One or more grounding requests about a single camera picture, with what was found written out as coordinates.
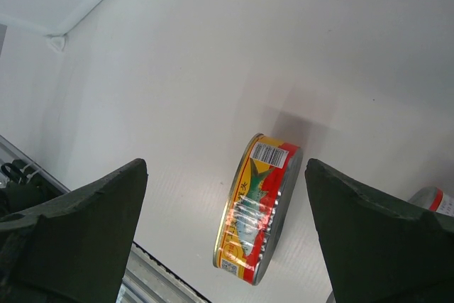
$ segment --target canned fish tin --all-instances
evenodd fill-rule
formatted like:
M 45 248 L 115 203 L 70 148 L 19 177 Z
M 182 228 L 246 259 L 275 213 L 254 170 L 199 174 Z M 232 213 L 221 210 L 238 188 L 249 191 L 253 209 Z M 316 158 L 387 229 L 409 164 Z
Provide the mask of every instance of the canned fish tin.
M 409 203 L 447 216 L 454 216 L 454 199 L 437 187 L 420 189 L 411 197 Z
M 257 134 L 236 170 L 213 264 L 257 285 L 270 264 L 298 178 L 301 148 Z

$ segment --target black object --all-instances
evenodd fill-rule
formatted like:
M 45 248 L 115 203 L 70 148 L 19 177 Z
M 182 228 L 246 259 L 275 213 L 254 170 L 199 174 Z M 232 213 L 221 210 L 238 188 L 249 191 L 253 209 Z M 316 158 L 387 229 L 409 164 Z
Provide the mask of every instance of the black object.
M 311 159 L 306 183 L 337 303 L 454 302 L 454 218 Z
M 146 183 L 137 159 L 0 219 L 0 302 L 115 302 Z
M 16 184 L 26 183 L 27 177 L 22 173 L 22 171 L 12 163 L 4 163 L 0 170 L 5 176 L 7 176 L 12 182 Z
M 32 183 L 16 184 L 9 182 L 6 188 L 0 189 L 0 206 L 2 208 L 0 218 L 42 204 L 54 197 L 46 191 L 46 188 L 36 187 Z

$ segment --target yellow label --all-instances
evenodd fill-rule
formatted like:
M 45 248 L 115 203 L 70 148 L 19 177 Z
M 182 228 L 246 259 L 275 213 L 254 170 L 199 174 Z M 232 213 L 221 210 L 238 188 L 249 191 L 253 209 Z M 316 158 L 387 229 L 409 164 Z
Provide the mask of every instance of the yellow label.
M 217 249 L 217 266 L 253 281 L 260 247 L 289 154 L 284 143 L 258 136 L 246 151 L 234 184 Z

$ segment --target barcode sticker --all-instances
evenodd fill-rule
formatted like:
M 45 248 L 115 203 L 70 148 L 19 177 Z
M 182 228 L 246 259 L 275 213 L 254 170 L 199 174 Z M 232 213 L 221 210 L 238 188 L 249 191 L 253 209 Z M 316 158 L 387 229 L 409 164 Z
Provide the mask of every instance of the barcode sticker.
M 222 259 L 221 268 L 223 268 L 226 271 L 229 271 L 230 273 L 233 273 L 235 276 L 238 276 L 238 266 L 228 262 L 225 259 Z
M 288 154 L 287 150 L 257 142 L 250 152 L 250 158 L 271 166 L 283 168 Z
M 443 199 L 436 211 L 447 216 L 454 216 L 454 199 L 443 193 Z

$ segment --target red and yellow packaging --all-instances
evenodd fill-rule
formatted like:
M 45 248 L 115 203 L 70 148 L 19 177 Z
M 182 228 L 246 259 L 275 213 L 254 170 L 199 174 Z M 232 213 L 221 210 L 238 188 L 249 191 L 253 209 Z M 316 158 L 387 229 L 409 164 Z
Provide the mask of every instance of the red and yellow packaging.
M 272 256 L 292 188 L 288 176 L 299 171 L 301 149 L 290 143 L 257 134 L 249 143 L 238 166 L 231 187 L 214 250 L 214 266 L 223 268 L 242 280 L 256 285 Z M 279 205 L 286 202 L 286 207 Z

